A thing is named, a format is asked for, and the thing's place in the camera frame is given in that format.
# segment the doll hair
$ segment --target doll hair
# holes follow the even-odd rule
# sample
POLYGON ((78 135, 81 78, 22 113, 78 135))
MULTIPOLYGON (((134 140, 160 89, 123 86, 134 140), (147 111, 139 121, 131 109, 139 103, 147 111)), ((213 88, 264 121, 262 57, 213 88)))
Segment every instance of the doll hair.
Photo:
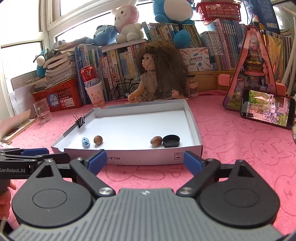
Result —
POLYGON ((189 74, 188 69, 180 51, 173 44, 151 42, 139 48, 136 60, 139 74, 146 72, 142 65, 144 54, 153 56, 158 85, 155 95, 161 95, 165 86, 171 86, 180 94, 186 94, 185 83, 189 74))

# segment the pink table cloth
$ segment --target pink table cloth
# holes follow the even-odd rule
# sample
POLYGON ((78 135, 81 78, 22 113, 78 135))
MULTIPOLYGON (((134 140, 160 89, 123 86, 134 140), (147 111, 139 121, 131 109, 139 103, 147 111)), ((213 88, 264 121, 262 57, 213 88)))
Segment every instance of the pink table cloth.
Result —
MULTIPOLYGON (((244 159, 269 183, 281 200, 274 223, 282 234, 296 228, 296 145, 292 131, 243 119, 238 112, 222 107, 223 96, 199 96, 188 104, 193 112, 203 143, 203 158, 216 158, 222 163, 244 159)), ((44 125, 34 123, 17 136, 13 143, 19 148, 45 147, 61 136, 74 122, 73 113, 81 116, 92 107, 52 113, 52 120, 44 125)), ((123 166, 107 165, 98 177, 113 187, 172 188, 176 191, 192 175, 184 165, 123 166)), ((25 180, 16 180, 19 189, 25 180)), ((8 222, 18 226, 10 210, 8 222)))

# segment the acorn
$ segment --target acorn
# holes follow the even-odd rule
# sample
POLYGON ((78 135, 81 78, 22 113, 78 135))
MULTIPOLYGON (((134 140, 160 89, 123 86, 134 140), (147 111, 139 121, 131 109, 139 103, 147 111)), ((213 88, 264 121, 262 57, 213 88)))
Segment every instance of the acorn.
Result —
POLYGON ((153 137, 150 141, 152 146, 159 146, 161 145, 163 139, 161 137, 153 137))
POLYGON ((95 143, 96 145, 101 145, 102 142, 103 142, 103 138, 102 138, 101 136, 95 136, 95 137, 94 137, 94 143, 95 143))

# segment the paper cup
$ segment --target paper cup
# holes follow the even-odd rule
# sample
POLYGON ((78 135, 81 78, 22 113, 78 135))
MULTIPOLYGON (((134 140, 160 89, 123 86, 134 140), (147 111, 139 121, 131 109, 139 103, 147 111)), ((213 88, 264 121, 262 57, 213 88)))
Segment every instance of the paper cup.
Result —
POLYGON ((102 82, 85 89, 94 107, 101 107, 105 104, 102 82))

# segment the red can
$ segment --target red can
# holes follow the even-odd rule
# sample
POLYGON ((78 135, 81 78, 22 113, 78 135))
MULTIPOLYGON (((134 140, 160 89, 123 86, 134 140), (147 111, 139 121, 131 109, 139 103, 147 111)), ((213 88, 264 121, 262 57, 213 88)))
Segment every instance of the red can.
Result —
POLYGON ((80 70, 85 88, 92 87, 98 84, 99 78, 96 69, 93 65, 85 66, 80 70))

